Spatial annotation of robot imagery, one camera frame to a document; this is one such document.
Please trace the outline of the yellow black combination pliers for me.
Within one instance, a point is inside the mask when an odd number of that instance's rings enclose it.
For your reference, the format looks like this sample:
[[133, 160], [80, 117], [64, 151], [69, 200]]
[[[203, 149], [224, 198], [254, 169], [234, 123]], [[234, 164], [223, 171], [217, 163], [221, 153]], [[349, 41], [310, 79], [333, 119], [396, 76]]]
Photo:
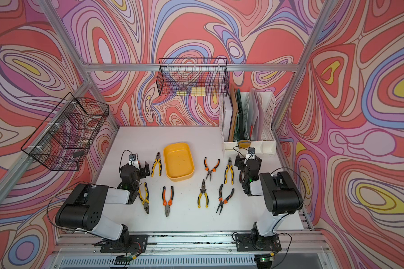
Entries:
[[230, 175], [230, 182], [234, 184], [234, 171], [233, 171], [233, 163], [232, 159], [229, 158], [227, 161], [227, 166], [224, 172], [224, 184], [228, 182], [228, 175]]

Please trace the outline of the orange black pliers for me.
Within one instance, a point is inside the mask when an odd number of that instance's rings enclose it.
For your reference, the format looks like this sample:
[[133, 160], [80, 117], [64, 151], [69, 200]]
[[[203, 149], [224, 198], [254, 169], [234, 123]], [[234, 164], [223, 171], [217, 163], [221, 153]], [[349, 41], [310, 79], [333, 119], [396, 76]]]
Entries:
[[172, 205], [173, 202], [173, 198], [174, 198], [174, 187], [171, 186], [170, 188], [170, 197], [169, 199], [167, 199], [166, 197], [166, 187], [163, 187], [163, 191], [162, 191], [162, 200], [163, 200], [163, 206], [165, 207], [165, 216], [169, 217], [169, 213], [170, 213], [170, 207]]

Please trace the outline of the yellow long nose pliers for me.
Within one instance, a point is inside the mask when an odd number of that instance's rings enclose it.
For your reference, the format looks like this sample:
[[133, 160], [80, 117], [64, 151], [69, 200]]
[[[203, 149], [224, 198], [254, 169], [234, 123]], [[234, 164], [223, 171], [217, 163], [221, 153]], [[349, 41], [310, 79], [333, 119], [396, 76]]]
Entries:
[[198, 208], [201, 208], [201, 198], [205, 197], [205, 207], [209, 207], [209, 197], [206, 192], [206, 185], [205, 185], [205, 179], [202, 181], [201, 189], [200, 189], [200, 194], [198, 196]]

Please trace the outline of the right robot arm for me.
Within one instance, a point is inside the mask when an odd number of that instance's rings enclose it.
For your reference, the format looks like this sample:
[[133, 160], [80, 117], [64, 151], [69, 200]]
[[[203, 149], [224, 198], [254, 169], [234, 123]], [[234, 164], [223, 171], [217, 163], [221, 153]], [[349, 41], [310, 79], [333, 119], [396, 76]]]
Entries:
[[254, 154], [237, 155], [234, 166], [241, 172], [241, 186], [249, 197], [262, 196], [266, 209], [249, 234], [236, 233], [233, 239], [239, 252], [279, 252], [277, 229], [286, 217], [303, 207], [304, 199], [287, 167], [261, 173], [262, 159]]

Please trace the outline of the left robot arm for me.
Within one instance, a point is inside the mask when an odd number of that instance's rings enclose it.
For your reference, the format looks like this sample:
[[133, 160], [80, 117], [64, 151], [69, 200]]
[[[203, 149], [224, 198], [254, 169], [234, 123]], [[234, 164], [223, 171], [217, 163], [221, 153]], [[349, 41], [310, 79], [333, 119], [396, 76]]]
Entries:
[[146, 250], [147, 235], [131, 235], [125, 224], [119, 224], [103, 214], [105, 205], [131, 205], [139, 197], [144, 211], [149, 214], [149, 191], [144, 184], [141, 194], [140, 180], [150, 175], [149, 164], [126, 164], [120, 168], [122, 182], [118, 188], [105, 185], [78, 184], [58, 210], [55, 223], [59, 227], [87, 232], [102, 240], [94, 245], [102, 253], [133, 253]]

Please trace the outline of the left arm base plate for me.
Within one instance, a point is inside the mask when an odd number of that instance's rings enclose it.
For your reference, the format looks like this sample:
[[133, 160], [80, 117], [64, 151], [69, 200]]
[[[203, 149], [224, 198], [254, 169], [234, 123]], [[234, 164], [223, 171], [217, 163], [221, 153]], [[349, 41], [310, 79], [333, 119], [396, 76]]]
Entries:
[[144, 253], [147, 247], [148, 235], [124, 235], [118, 240], [102, 240], [101, 253]]

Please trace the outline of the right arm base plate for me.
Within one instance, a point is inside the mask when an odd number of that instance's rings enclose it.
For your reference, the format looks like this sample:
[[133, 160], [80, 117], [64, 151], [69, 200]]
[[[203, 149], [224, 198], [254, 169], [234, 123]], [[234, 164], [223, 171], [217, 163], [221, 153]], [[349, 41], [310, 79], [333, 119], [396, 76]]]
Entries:
[[282, 251], [280, 239], [277, 234], [273, 236], [260, 236], [255, 234], [233, 233], [232, 240], [238, 252], [273, 252]]

